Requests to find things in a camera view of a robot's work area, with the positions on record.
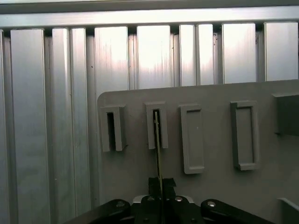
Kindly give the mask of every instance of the screw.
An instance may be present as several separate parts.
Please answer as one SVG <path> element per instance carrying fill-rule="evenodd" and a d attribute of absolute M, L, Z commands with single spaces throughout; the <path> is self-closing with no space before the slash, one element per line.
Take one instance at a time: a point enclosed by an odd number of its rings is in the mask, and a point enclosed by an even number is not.
<path fill-rule="evenodd" d="M 181 202 L 183 199 L 182 199 L 181 197 L 176 197 L 175 200 L 176 200 L 177 202 Z"/>
<path fill-rule="evenodd" d="M 122 207 L 122 206 L 125 206 L 125 203 L 122 202 L 122 201 L 119 201 L 119 202 L 117 202 L 116 206 L 117 207 Z"/>
<path fill-rule="evenodd" d="M 212 208 L 216 206 L 216 204 L 214 202 L 207 202 L 207 205 Z"/>

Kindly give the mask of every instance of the gray plastic panel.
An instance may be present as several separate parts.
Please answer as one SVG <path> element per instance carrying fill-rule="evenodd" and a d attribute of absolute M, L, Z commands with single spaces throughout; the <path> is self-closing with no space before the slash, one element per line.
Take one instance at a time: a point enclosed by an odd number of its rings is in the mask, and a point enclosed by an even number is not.
<path fill-rule="evenodd" d="M 257 169 L 259 130 L 256 101 L 230 103 L 234 166 L 239 170 Z"/>
<path fill-rule="evenodd" d="M 173 177 L 176 193 L 195 203 L 214 198 L 266 218 L 280 220 L 277 198 L 298 202 L 299 138 L 280 136 L 277 102 L 273 94 L 292 93 L 299 80 L 264 83 L 206 85 L 150 90 L 106 92 L 98 107 L 126 104 L 124 110 L 127 147 L 121 152 L 102 152 L 102 185 L 107 200 L 131 201 L 148 193 L 148 177 L 157 175 L 155 150 L 148 150 L 146 102 L 164 101 L 167 109 L 169 149 L 162 149 L 164 178 Z M 240 171 L 233 165 L 232 101 L 256 101 L 260 139 L 260 167 Z M 186 175 L 180 106 L 201 107 L 205 170 Z"/>

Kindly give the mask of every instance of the slot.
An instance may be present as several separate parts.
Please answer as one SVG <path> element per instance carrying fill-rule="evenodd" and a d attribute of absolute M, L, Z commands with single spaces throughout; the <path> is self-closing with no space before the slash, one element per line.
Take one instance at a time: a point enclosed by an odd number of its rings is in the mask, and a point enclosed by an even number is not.
<path fill-rule="evenodd" d="M 159 146 L 161 147 L 161 122 L 160 122 L 160 111 L 159 110 L 153 110 L 153 122 L 154 122 L 154 134 L 155 134 L 155 146 L 156 148 Z"/>
<path fill-rule="evenodd" d="M 116 143 L 115 143 L 115 128 L 114 128 L 113 113 L 107 113 L 107 121 L 108 121 L 109 147 L 110 147 L 110 150 L 115 151 Z"/>

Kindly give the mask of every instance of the metal strip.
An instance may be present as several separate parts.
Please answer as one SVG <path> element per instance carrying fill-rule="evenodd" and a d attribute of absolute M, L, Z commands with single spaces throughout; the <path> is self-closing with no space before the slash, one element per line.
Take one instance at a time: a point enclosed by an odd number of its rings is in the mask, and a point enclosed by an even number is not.
<path fill-rule="evenodd" d="M 0 223 L 9 224 L 9 158 L 4 100 L 4 52 L 4 35 L 0 30 Z"/>
<path fill-rule="evenodd" d="M 139 89 L 171 87 L 170 27 L 137 27 Z"/>
<path fill-rule="evenodd" d="M 174 87 L 181 86 L 181 63 L 180 63 L 180 44 L 179 34 L 173 35 L 173 75 Z"/>
<path fill-rule="evenodd" d="M 181 86 L 196 85 L 195 27 L 180 25 Z"/>
<path fill-rule="evenodd" d="M 51 83 L 50 83 L 50 55 L 53 53 L 53 40 L 51 36 L 44 38 L 44 66 L 45 66 L 45 97 L 46 97 L 46 122 L 47 122 L 47 144 L 48 159 L 47 167 L 49 173 L 49 196 L 50 196 L 50 223 L 56 222 L 55 213 L 55 183 L 54 183 L 54 160 L 52 147 L 52 112 L 51 112 Z"/>
<path fill-rule="evenodd" d="M 5 119 L 7 133 L 7 170 L 8 170 L 8 192 L 10 223 L 18 221 L 18 195 L 17 195 L 17 174 L 15 161 L 14 141 L 14 106 L 13 86 L 11 74 L 11 42 L 10 37 L 4 37 L 4 95 L 5 95 Z"/>
<path fill-rule="evenodd" d="M 223 24 L 223 81 L 256 81 L 255 24 Z"/>
<path fill-rule="evenodd" d="M 57 222 L 75 217 L 70 32 L 52 30 L 51 107 Z"/>
<path fill-rule="evenodd" d="M 205 22 L 296 21 L 299 6 L 2 14 L 0 28 Z"/>
<path fill-rule="evenodd" d="M 198 25 L 196 37 L 197 83 L 200 85 L 214 84 L 213 25 Z"/>
<path fill-rule="evenodd" d="M 201 106 L 180 106 L 185 174 L 200 174 L 204 171 L 204 146 Z"/>
<path fill-rule="evenodd" d="M 99 170 L 98 166 L 98 116 L 94 68 L 94 36 L 86 37 L 87 71 L 87 116 L 90 169 L 90 193 L 92 208 L 99 206 Z"/>
<path fill-rule="evenodd" d="M 106 91 L 128 89 L 128 28 L 95 29 L 97 97 Z"/>
<path fill-rule="evenodd" d="M 128 72 L 129 89 L 138 89 L 138 57 L 137 57 L 137 35 L 128 36 Z"/>
<path fill-rule="evenodd" d="M 50 223 L 43 31 L 12 30 L 19 220 Z"/>
<path fill-rule="evenodd" d="M 91 209 L 87 128 L 85 29 L 71 30 L 71 84 L 76 215 Z"/>
<path fill-rule="evenodd" d="M 266 81 L 298 79 L 298 23 L 266 23 Z"/>

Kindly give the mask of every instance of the reflective metal surface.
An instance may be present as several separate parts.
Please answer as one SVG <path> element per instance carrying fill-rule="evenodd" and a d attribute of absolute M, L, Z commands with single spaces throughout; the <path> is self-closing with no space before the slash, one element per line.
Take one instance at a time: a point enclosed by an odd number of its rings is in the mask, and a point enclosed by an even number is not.
<path fill-rule="evenodd" d="M 195 26 L 180 25 L 181 86 L 196 85 Z"/>
<path fill-rule="evenodd" d="M 0 30 L 0 223 L 9 223 L 8 148 L 4 100 L 4 34 Z"/>
<path fill-rule="evenodd" d="M 128 29 L 95 29 L 97 97 L 106 91 L 128 89 Z"/>
<path fill-rule="evenodd" d="M 106 11 L 48 14 L 0 14 L 0 28 L 193 22 L 266 22 L 299 19 L 299 6 Z"/>
<path fill-rule="evenodd" d="M 43 31 L 12 30 L 18 216 L 50 224 Z"/>
<path fill-rule="evenodd" d="M 15 161 L 14 140 L 14 106 L 12 87 L 11 66 L 11 39 L 4 37 L 4 95 L 5 95 L 5 118 L 6 118 L 6 144 L 7 144 L 7 176 L 10 223 L 18 220 L 18 196 L 17 196 L 17 174 Z"/>
<path fill-rule="evenodd" d="M 52 150 L 57 222 L 75 217 L 74 148 L 71 101 L 70 32 L 52 30 L 50 56 Z"/>
<path fill-rule="evenodd" d="M 61 223 L 105 201 L 101 93 L 297 79 L 298 20 L 299 7 L 0 14 L 0 223 Z"/>
<path fill-rule="evenodd" d="M 129 89 L 138 89 L 138 54 L 137 54 L 137 35 L 128 36 L 128 71 Z"/>
<path fill-rule="evenodd" d="M 224 83 L 256 81 L 255 24 L 223 24 Z"/>
<path fill-rule="evenodd" d="M 139 26 L 139 89 L 171 87 L 170 27 Z"/>
<path fill-rule="evenodd" d="M 213 25 L 201 24 L 196 27 L 197 83 L 214 84 L 214 42 Z"/>
<path fill-rule="evenodd" d="M 181 63 L 179 34 L 171 34 L 171 73 L 174 87 L 181 86 Z"/>
<path fill-rule="evenodd" d="M 86 71 L 87 71 L 87 116 L 91 206 L 100 205 L 99 200 L 99 158 L 98 158 L 98 116 L 94 69 L 94 36 L 86 37 Z"/>
<path fill-rule="evenodd" d="M 71 30 L 71 84 L 76 215 L 91 209 L 87 129 L 85 29 Z"/>
<path fill-rule="evenodd" d="M 266 23 L 266 81 L 298 79 L 298 23 Z"/>

